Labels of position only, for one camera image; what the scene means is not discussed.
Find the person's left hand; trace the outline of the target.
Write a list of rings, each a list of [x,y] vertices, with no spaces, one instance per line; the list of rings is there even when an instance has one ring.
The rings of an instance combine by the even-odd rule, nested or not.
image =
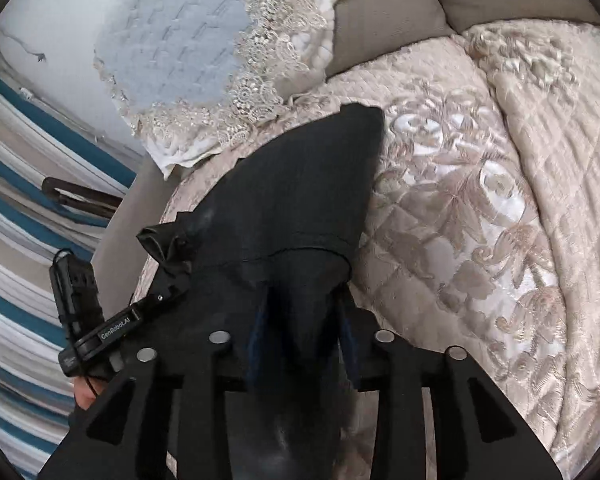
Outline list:
[[[76,377],[73,379],[73,392],[76,405],[86,411],[96,398],[106,389],[106,382],[99,379]]]

